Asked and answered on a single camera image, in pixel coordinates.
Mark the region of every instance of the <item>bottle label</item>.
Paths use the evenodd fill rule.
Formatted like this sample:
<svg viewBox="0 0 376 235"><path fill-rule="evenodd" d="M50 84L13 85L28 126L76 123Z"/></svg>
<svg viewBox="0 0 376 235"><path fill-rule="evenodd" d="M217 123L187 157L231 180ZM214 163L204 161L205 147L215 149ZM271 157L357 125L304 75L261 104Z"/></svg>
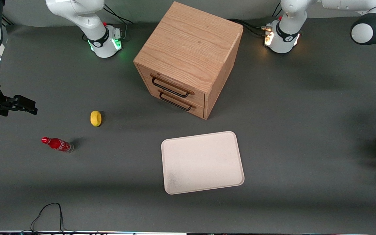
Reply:
<svg viewBox="0 0 376 235"><path fill-rule="evenodd" d="M60 141L60 146L56 149L62 152L68 152L71 149L71 145L68 142L65 142L63 140Z"/></svg>

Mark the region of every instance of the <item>green led light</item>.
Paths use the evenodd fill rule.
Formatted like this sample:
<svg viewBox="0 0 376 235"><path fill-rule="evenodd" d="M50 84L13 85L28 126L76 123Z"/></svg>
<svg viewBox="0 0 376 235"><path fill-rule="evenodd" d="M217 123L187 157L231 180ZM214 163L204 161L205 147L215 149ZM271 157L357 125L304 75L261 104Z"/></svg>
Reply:
<svg viewBox="0 0 376 235"><path fill-rule="evenodd" d="M91 45L91 43L89 42L89 40L88 40L88 44L89 44L89 46L91 47L91 51L94 51L94 48L92 48L92 45Z"/></svg>
<svg viewBox="0 0 376 235"><path fill-rule="evenodd" d="M115 49L121 49L121 40L120 39L111 39L112 43L115 46Z"/></svg>

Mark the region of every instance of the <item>wood grain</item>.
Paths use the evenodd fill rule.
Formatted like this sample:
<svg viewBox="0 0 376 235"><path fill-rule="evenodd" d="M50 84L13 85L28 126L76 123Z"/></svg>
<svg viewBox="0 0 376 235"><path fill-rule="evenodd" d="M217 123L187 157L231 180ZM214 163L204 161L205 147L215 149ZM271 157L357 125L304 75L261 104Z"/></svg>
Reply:
<svg viewBox="0 0 376 235"><path fill-rule="evenodd" d="M239 49L240 44L240 37L242 36L242 33L238 35L239 38L236 39L234 42L233 47L231 48L230 54L227 56L226 62L222 66L220 70L220 74L218 75L217 79L212 85L212 90L210 91L210 94L205 97L204 102L204 118L208 119L210 116L210 113L217 101L218 96L221 93L221 90L223 89L224 84L227 81L228 76L231 73L231 70L234 66L234 61L236 60L237 51Z"/></svg>
<svg viewBox="0 0 376 235"><path fill-rule="evenodd" d="M156 98L166 89L176 102L193 104L189 111L207 119L233 69L243 27L198 9L174 2L149 37L134 64Z"/></svg>
<svg viewBox="0 0 376 235"><path fill-rule="evenodd" d="M134 62L208 94L242 30L239 24L174 2Z"/></svg>

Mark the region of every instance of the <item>drawer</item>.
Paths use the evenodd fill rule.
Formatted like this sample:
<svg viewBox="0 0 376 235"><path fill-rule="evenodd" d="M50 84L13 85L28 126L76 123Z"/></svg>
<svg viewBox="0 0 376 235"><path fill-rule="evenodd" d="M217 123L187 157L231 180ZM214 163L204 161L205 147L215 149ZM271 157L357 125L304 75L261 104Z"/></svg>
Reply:
<svg viewBox="0 0 376 235"><path fill-rule="evenodd" d="M167 93L166 91L162 91L161 89L155 89L153 91L150 91L150 93L160 99L165 101L166 103L172 104L173 106L176 106L182 110L187 111L188 113L191 113L195 116L198 116L199 118L204 118L204 107L199 106L196 104L191 104L187 102L186 100L183 100L180 97L174 96L170 93Z"/></svg>
<svg viewBox="0 0 376 235"><path fill-rule="evenodd" d="M163 74L157 73L144 66L139 65L138 67L150 92L159 89L162 92L173 94L180 100L186 100L191 104L204 107L204 93L196 89L186 88L183 84L178 85L174 82L170 82L170 79L167 79Z"/></svg>

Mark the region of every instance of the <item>orange light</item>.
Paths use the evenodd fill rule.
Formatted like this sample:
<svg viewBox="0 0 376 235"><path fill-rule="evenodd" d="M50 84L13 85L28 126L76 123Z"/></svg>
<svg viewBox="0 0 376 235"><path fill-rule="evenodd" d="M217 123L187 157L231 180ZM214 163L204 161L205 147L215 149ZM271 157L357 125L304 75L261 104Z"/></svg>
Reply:
<svg viewBox="0 0 376 235"><path fill-rule="evenodd" d="M265 45L269 46L272 42L272 39L274 38L274 33L271 31L266 37L265 37Z"/></svg>
<svg viewBox="0 0 376 235"><path fill-rule="evenodd" d="M297 35L297 39L295 39L294 46L298 43L298 38L300 37L300 34Z"/></svg>

